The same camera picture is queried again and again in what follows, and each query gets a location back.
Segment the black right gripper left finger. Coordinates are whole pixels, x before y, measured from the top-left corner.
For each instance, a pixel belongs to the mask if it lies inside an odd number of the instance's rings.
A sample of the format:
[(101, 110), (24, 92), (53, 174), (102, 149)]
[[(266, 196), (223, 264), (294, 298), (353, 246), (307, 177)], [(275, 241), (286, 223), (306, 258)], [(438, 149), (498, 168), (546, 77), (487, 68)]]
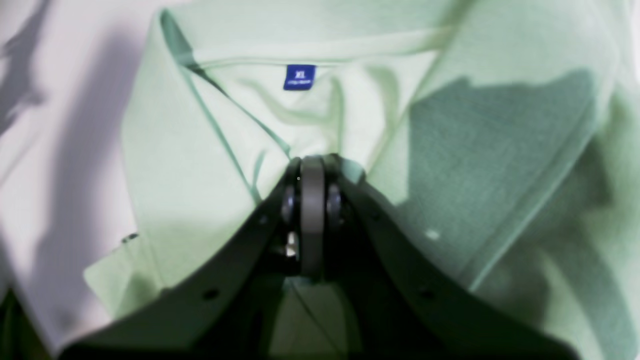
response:
[(62, 360), (263, 359), (261, 332), (285, 278), (313, 276), (313, 157), (193, 275), (144, 308), (66, 348)]

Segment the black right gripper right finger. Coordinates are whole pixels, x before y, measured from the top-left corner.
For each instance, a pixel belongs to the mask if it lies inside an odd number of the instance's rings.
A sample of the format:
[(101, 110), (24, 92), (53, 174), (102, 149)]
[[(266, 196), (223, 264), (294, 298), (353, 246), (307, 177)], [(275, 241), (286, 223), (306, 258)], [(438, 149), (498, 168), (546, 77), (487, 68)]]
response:
[(389, 360), (576, 360), (566, 344), (493, 309), (425, 259), (333, 154), (312, 159), (312, 276), (338, 283), (362, 356)]

